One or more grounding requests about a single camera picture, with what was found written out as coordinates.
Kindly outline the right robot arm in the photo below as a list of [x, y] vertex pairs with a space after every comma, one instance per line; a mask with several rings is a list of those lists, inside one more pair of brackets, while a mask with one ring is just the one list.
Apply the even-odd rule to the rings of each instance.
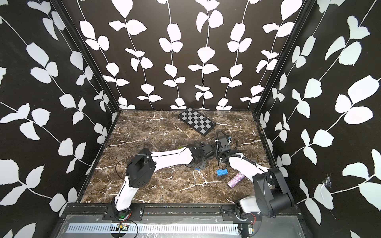
[[290, 188], [279, 169], [269, 169], [247, 158], [231, 146], [231, 137], [218, 130], [215, 137], [215, 157], [240, 172], [253, 183], [254, 195], [237, 202], [244, 214], [260, 213], [268, 218], [295, 205]]

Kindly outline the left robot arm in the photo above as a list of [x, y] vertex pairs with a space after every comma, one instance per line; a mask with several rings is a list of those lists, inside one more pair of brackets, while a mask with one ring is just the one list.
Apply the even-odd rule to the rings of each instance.
[[142, 149], [127, 165], [124, 183], [114, 198], [115, 210], [118, 212], [129, 210], [139, 188], [148, 184], [156, 171], [177, 165], [203, 169], [206, 161], [214, 155], [215, 149], [203, 143], [190, 144], [181, 149], [165, 152]]

